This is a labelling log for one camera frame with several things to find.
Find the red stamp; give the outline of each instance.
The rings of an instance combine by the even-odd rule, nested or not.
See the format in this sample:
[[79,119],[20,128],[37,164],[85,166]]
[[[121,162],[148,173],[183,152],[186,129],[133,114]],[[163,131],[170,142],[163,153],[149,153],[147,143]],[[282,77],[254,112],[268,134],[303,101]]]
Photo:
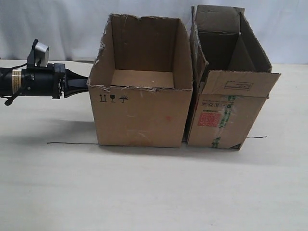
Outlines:
[[199,116],[198,126],[217,127],[221,114],[202,112]]

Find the white table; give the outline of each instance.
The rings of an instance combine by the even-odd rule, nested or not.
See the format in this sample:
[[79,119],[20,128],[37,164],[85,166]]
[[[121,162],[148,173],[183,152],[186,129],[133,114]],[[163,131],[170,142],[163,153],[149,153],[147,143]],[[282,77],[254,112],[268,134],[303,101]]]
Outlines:
[[239,152],[47,144],[96,142],[88,93],[1,100],[0,230],[308,230],[308,65],[273,71],[249,134],[267,138]]

